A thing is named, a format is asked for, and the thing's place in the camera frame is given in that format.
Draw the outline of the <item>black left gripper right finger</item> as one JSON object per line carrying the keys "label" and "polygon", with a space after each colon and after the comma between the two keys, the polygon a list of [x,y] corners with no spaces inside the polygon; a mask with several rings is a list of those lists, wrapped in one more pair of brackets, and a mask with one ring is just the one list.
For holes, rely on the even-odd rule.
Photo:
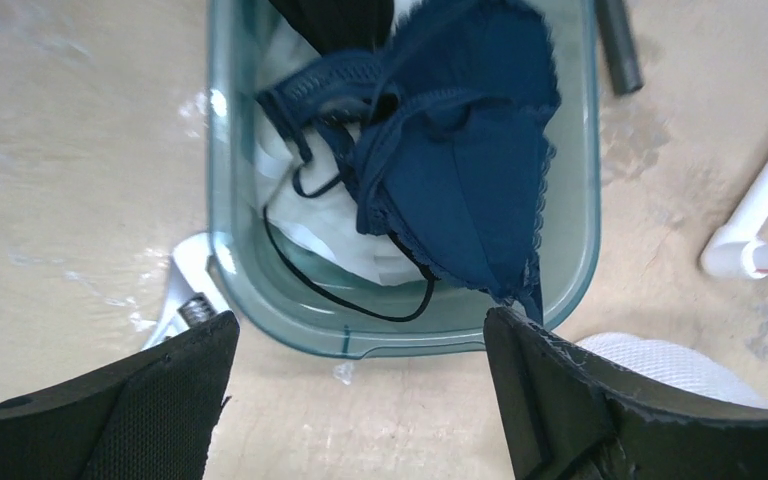
{"label": "black left gripper right finger", "polygon": [[518,479],[768,479],[768,409],[649,379],[507,308],[484,341]]}

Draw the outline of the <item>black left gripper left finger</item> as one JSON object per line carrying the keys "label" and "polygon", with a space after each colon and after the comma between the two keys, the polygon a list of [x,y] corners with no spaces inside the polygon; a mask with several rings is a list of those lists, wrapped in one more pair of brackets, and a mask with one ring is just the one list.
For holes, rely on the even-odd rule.
{"label": "black left gripper left finger", "polygon": [[240,328],[224,312],[156,347],[0,403],[0,479],[200,479]]}

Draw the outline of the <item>pale mint white bra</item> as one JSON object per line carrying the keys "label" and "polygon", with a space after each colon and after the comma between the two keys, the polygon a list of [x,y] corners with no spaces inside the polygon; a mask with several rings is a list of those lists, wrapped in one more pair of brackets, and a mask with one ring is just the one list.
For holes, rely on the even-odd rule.
{"label": "pale mint white bra", "polygon": [[[348,1],[349,7],[361,7],[361,46],[371,40],[372,48],[386,42],[393,25],[394,1]],[[311,44],[283,16],[271,35],[257,77],[258,91],[269,90],[320,57]],[[336,184],[317,197],[307,198],[296,192],[293,175],[302,167],[301,154],[291,147],[264,113],[256,116],[255,181],[256,200],[252,205],[268,207],[268,222],[277,227],[293,244],[310,251],[366,281],[380,286],[397,286],[425,281],[419,268],[395,244],[383,236],[364,236],[356,231],[357,205],[345,185]],[[313,194],[338,174],[333,154],[316,132],[308,133],[313,165],[302,169],[301,189]]]}

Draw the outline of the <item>navy blue lace bra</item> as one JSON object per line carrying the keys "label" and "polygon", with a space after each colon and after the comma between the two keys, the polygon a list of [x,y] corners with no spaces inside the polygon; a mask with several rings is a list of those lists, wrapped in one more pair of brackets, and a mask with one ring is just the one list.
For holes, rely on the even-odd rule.
{"label": "navy blue lace bra", "polygon": [[438,281],[541,322],[538,249],[545,130],[561,103],[549,29],[524,1],[425,1],[376,51],[328,53],[257,102],[304,163],[314,129],[356,204],[356,231],[386,236]]}

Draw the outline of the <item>black garment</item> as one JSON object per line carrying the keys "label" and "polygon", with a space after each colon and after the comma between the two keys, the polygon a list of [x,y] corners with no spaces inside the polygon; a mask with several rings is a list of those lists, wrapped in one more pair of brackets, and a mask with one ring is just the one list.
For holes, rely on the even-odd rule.
{"label": "black garment", "polygon": [[270,0],[319,54],[375,51],[390,35],[393,0]]}

